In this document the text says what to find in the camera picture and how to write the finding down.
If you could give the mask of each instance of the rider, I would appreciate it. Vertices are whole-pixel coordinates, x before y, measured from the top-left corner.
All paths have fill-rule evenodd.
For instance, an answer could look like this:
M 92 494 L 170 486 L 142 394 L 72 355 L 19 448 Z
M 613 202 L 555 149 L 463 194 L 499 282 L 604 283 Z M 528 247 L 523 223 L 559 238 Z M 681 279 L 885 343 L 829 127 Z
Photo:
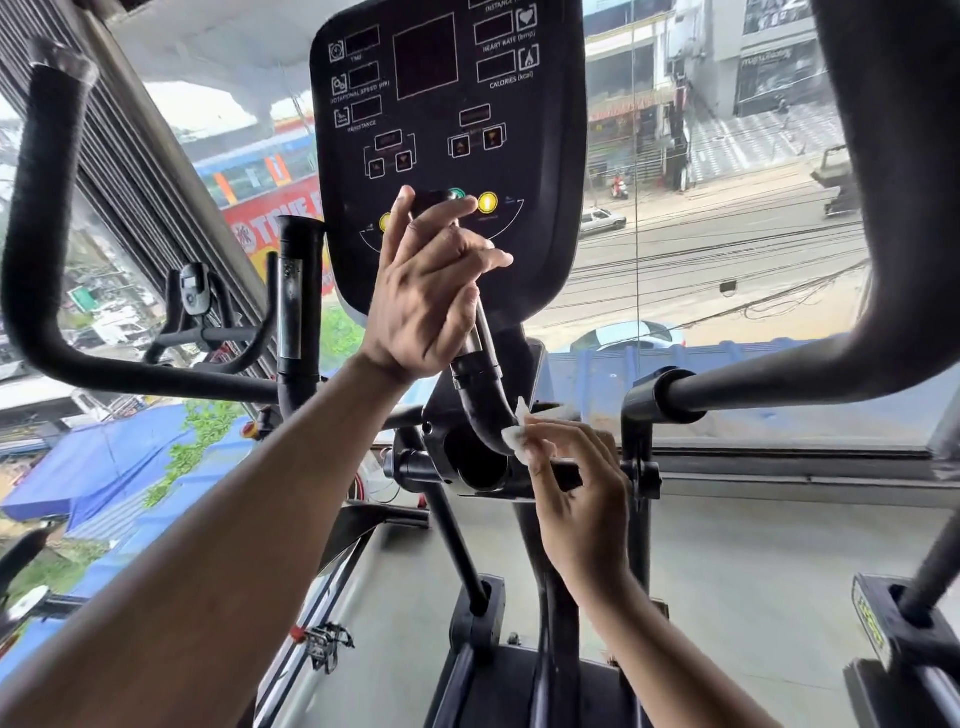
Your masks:
M 410 385 L 463 347 L 476 281 L 513 262 L 453 226 L 475 198 L 416 220 L 413 202 L 403 187 L 360 351 L 4 682 L 0 725 L 236 725 L 296 619 L 373 438 Z M 612 436 L 540 420 L 527 431 L 543 545 L 654 724 L 776 725 L 631 576 Z M 580 466 L 575 496 L 553 478 L 554 447 Z

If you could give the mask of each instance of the wipe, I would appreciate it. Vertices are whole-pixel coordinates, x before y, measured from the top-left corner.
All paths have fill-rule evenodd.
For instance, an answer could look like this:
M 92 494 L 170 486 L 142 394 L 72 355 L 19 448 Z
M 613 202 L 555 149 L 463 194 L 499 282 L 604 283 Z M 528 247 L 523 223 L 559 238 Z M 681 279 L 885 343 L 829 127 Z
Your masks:
M 527 428 L 523 424 L 527 415 L 530 414 L 530 407 L 527 406 L 526 400 L 521 397 L 516 401 L 516 421 L 519 422 L 519 425 L 513 425 L 511 427 L 505 427 L 500 435 L 503 437 L 504 444 L 514 451 L 516 459 L 519 460 L 523 465 L 530 466 L 530 458 L 527 457 L 527 451 L 523 447 L 523 443 L 526 441 L 527 437 Z M 559 407 L 551 407 L 550 409 L 545 409 L 542 412 L 537 413 L 537 417 L 543 417 L 545 420 L 568 420 L 570 422 L 580 422 L 580 413 L 566 404 L 561 404 Z

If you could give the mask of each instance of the shopfront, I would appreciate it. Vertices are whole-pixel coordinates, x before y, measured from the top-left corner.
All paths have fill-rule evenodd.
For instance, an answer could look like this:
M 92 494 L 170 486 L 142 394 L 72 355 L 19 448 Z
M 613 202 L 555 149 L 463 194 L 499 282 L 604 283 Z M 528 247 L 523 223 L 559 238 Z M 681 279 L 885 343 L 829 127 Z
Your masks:
M 749 116 L 772 111 L 781 102 L 813 101 L 826 79 L 816 40 L 745 56 L 737 72 L 733 113 Z

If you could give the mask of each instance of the ceiling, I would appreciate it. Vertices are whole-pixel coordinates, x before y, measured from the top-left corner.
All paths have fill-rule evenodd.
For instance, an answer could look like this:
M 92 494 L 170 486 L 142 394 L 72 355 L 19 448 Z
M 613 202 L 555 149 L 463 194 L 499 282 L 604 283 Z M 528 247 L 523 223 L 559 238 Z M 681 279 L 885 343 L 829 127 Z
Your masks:
M 109 22 L 145 82 L 187 81 L 228 91 L 269 118 L 276 101 L 309 87 L 314 35 L 352 0 L 153 0 Z

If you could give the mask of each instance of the green leaves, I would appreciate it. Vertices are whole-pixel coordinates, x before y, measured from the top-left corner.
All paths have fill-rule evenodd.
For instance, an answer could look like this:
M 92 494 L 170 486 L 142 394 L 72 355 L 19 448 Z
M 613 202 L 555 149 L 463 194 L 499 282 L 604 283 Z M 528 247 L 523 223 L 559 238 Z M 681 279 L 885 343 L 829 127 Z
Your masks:
M 188 400 L 186 411 L 184 429 L 193 429 L 197 433 L 196 440 L 190 445 L 177 443 L 170 448 L 171 459 L 163 479 L 144 494 L 143 504 L 147 508 L 160 503 L 178 478 L 200 465 L 206 449 L 223 440 L 234 421 L 244 414 L 243 407 L 231 401 Z
M 353 323 L 339 305 L 324 307 L 320 329 L 320 368 L 324 372 L 339 369 L 360 348 L 363 329 Z

